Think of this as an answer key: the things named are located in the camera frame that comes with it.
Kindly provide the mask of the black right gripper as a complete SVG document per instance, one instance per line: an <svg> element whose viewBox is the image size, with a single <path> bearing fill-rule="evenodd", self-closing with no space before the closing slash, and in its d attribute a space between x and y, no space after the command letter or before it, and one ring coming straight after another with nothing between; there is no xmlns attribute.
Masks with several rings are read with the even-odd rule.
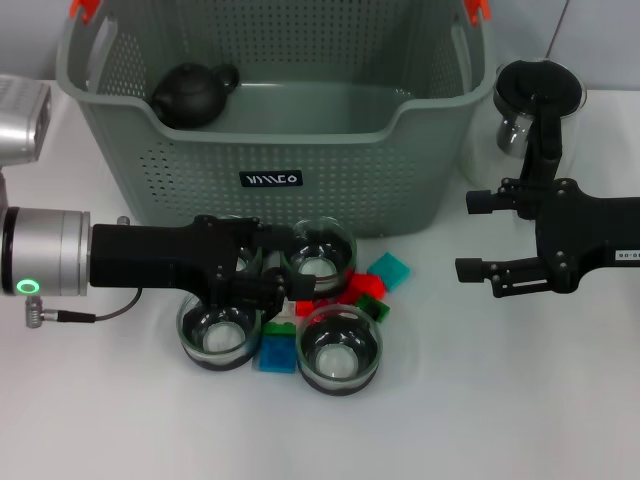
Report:
<svg viewBox="0 0 640 480"><path fill-rule="evenodd" d="M521 219L536 219L538 258L455 260L461 283L489 281L495 298L568 294L594 270L639 266L637 197L593 197L569 178L553 184L504 178L495 192L468 191L465 201L470 215L513 210Z"/></svg>

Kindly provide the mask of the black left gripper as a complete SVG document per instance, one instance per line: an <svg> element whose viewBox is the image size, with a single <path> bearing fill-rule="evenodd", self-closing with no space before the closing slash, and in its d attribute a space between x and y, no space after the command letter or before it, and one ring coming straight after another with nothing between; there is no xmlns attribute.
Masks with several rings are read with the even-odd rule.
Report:
<svg viewBox="0 0 640 480"><path fill-rule="evenodd" d="M291 250L297 235L286 225L200 215L182 227L96 224L89 284L103 288L174 289L203 304L278 313L286 299L312 300L317 278L284 267L237 272L242 246Z"/></svg>

